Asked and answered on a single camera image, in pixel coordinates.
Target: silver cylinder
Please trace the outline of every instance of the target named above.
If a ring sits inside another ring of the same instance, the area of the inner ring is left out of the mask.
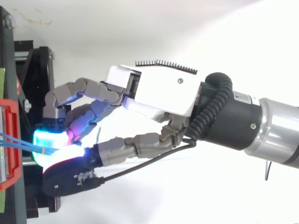
[[[22,163],[23,163],[23,166],[37,165],[37,163],[30,156],[24,156],[22,158]]]
[[[299,108],[267,98],[259,101],[263,113],[261,125],[245,153],[299,168]]]

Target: coiled black cable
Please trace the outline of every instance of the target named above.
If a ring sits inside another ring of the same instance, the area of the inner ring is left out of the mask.
[[[192,120],[185,136],[190,140],[184,140],[189,144],[196,145],[196,141],[204,132],[206,127],[211,124],[217,114],[223,109],[228,99],[232,95],[233,83],[232,80],[225,74],[216,72],[208,75],[206,83],[215,86],[218,90],[211,102]]]

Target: white background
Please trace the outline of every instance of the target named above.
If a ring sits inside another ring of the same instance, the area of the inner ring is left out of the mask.
[[[55,52],[56,86],[79,77],[103,80],[111,65],[164,59],[197,68],[203,78],[215,71],[227,73],[236,91],[299,105],[296,0],[0,3],[16,17],[16,40],[34,40],[35,47],[49,46]],[[124,109],[101,125],[102,140],[161,129]],[[87,141],[93,143],[95,133]],[[129,160],[97,173],[106,176],[138,162]],[[299,170],[273,164],[265,182],[264,166],[263,160],[244,152],[200,142],[195,149],[98,189],[64,197],[59,212],[41,210],[38,219],[28,222],[299,223]]]

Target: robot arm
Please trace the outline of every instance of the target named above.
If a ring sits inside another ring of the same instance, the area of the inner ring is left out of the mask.
[[[204,140],[299,168],[297,107],[232,91],[225,74],[213,73],[200,82],[196,73],[174,63],[150,61],[136,67],[111,67],[102,83],[83,78],[48,93],[45,126],[67,130],[70,143],[89,133],[107,110],[108,114],[120,105],[155,121],[170,122],[161,134],[111,139],[85,149],[83,157],[48,168],[43,175],[44,192],[65,196],[98,187],[112,178],[96,177],[94,168],[135,156],[157,160],[181,150],[176,147],[182,141],[189,143],[185,148]],[[62,106],[83,95],[95,101],[65,114]]]

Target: blue led light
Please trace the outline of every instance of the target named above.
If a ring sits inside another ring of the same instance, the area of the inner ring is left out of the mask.
[[[51,165],[84,155],[84,149],[77,145],[68,146],[69,137],[66,132],[50,133],[36,130],[33,135],[33,144],[41,147],[57,148],[52,155],[32,153],[35,162],[44,167],[44,171]]]

